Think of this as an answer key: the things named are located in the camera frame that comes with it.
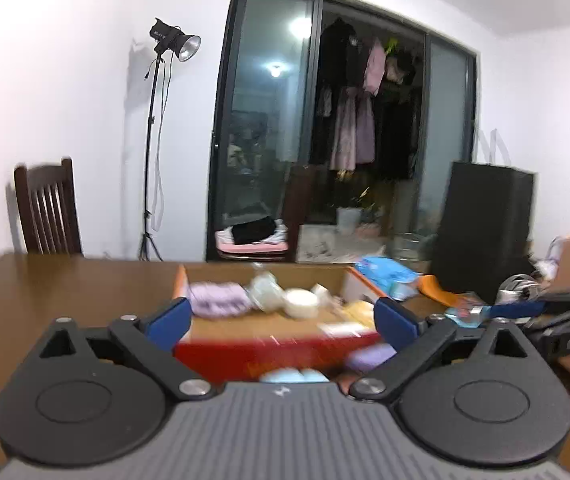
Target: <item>brown tabletop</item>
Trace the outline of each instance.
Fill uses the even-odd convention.
[[[121,314],[145,316],[172,298],[177,266],[79,256],[0,257],[0,389],[53,319],[70,316],[83,326],[104,326]],[[423,296],[405,306],[420,316],[444,309]],[[570,392],[570,378],[559,374]],[[0,464],[5,460],[0,448]],[[560,463],[570,471],[570,435]]]

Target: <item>gray ribbed surface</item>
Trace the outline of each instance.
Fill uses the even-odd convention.
[[[379,404],[336,384],[232,383],[181,404],[146,446],[107,464],[53,470],[12,460],[0,480],[568,480],[553,463],[491,472],[451,465],[411,443]]]

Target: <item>sliding glass door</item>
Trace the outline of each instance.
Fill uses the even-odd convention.
[[[237,0],[217,120],[210,229],[266,214],[277,218],[289,168],[306,160],[318,7],[319,0]]]
[[[471,54],[428,37],[427,124],[415,230],[433,234],[445,204],[451,163],[470,160],[476,92]]]

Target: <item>pink cushion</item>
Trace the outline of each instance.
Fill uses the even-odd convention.
[[[224,244],[216,240],[216,247],[223,253],[252,254],[252,253],[284,253],[287,251],[287,242],[280,244]]]

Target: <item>glass panel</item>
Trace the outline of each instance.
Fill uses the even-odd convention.
[[[246,0],[222,125],[229,140],[217,228],[280,213],[288,169],[299,159],[312,12],[311,0]]]
[[[435,42],[430,51],[427,139],[417,212],[417,231],[425,235],[436,232],[451,163],[465,158],[466,145],[467,55]]]

